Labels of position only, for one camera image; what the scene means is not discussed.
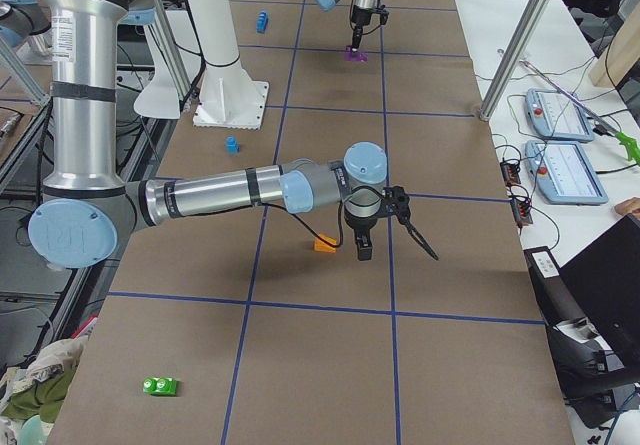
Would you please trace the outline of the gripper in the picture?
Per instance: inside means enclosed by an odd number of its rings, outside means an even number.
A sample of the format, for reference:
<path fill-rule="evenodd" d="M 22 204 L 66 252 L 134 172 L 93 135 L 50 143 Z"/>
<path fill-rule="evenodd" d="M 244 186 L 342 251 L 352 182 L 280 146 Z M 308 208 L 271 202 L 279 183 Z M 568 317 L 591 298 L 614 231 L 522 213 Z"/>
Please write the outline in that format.
<path fill-rule="evenodd" d="M 384 26 L 387 23 L 389 11 L 384 5 L 378 4 L 373 8 L 362 8 L 359 6 L 352 6 L 350 11 L 350 24 L 353 28 L 351 53 L 359 53 L 362 38 L 364 35 L 364 27 L 371 23 L 371 19 L 374 15 L 379 15 L 379 24 Z"/>
<path fill-rule="evenodd" d="M 357 258 L 359 261 L 368 261 L 372 259 L 373 243 L 370 236 L 370 230 L 377 224 L 379 219 L 395 216 L 399 223 L 405 228 L 410 238 L 432 259 L 438 260 L 439 256 L 436 251 L 427 242 L 425 237 L 417 230 L 410 221 L 409 195 L 401 186 L 384 187 L 383 192 L 372 188 L 369 185 L 362 185 L 353 190 L 352 198 L 361 190 L 367 190 L 375 194 L 378 198 L 378 204 L 374 207 L 374 211 L 367 212 L 364 216 L 356 216 L 348 210 L 345 210 L 346 224 L 354 232 L 354 241 L 357 249 Z"/>

